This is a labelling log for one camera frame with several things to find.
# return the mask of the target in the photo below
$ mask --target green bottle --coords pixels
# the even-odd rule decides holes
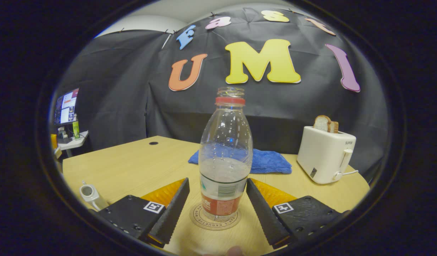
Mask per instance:
[[[75,135],[75,139],[79,139],[79,122],[76,114],[73,118],[73,134]]]

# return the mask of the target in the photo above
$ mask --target white toaster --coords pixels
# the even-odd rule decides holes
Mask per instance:
[[[355,148],[356,137],[305,126],[297,161],[316,183],[340,180]]]

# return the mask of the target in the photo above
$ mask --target letter m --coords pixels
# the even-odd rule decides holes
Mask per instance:
[[[284,39],[269,39],[264,43],[260,53],[257,53],[246,42],[235,42],[225,47],[230,51],[230,75],[226,77],[228,84],[245,83],[248,76],[243,73],[246,65],[253,79],[260,81],[264,71],[271,63],[268,80],[271,82],[299,83],[301,77],[295,72],[288,46],[290,42]]]

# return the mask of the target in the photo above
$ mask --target monitor screen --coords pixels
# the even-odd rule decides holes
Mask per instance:
[[[79,88],[76,88],[57,99],[56,111],[54,112],[54,124],[64,125],[73,121],[78,92]]]

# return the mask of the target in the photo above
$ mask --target plastic bottle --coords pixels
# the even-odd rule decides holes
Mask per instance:
[[[79,121],[76,114],[73,118],[73,134],[75,136],[75,139],[79,139]]]
[[[202,207],[215,221],[236,214],[252,167],[253,140],[243,107],[244,90],[218,89],[212,114],[201,137],[199,172]]]

